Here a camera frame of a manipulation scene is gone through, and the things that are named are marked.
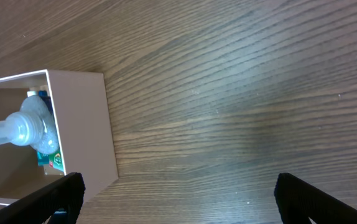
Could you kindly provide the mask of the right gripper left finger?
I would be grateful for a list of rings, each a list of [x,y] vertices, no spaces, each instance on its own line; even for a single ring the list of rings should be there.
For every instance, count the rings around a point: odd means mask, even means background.
[[[76,223],[85,190],[82,175],[72,172],[0,209],[0,223]]]

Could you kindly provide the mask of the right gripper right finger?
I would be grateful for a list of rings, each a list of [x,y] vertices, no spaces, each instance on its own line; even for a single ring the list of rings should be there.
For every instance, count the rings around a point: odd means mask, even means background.
[[[283,223],[357,223],[357,209],[290,173],[280,173],[274,197]]]

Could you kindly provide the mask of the green soap packet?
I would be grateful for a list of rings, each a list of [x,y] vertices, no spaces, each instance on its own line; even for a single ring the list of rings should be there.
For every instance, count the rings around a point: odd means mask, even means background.
[[[63,159],[60,150],[55,151],[53,154],[49,154],[49,166],[64,172]]]

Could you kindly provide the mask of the teal toothpaste tube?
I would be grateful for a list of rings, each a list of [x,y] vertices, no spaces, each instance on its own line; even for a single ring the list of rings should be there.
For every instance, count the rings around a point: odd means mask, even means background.
[[[27,96],[34,96],[37,95],[38,96],[38,91],[28,91],[27,92]],[[43,166],[43,165],[48,165],[49,164],[49,156],[46,154],[42,154],[40,152],[37,152],[37,163],[39,166]]]

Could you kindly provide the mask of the clear bottle dark liquid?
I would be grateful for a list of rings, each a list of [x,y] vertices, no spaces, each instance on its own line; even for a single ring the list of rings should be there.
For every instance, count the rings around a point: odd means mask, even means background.
[[[20,110],[0,121],[0,145],[31,146],[42,154],[59,150],[59,139],[52,104],[41,96],[27,97]]]

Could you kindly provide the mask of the blue disposable razor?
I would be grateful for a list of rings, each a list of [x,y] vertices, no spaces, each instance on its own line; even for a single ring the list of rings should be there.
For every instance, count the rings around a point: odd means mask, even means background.
[[[49,112],[53,114],[53,106],[52,106],[52,100],[47,91],[45,90],[39,90],[38,91],[38,96],[44,101],[46,104]]]

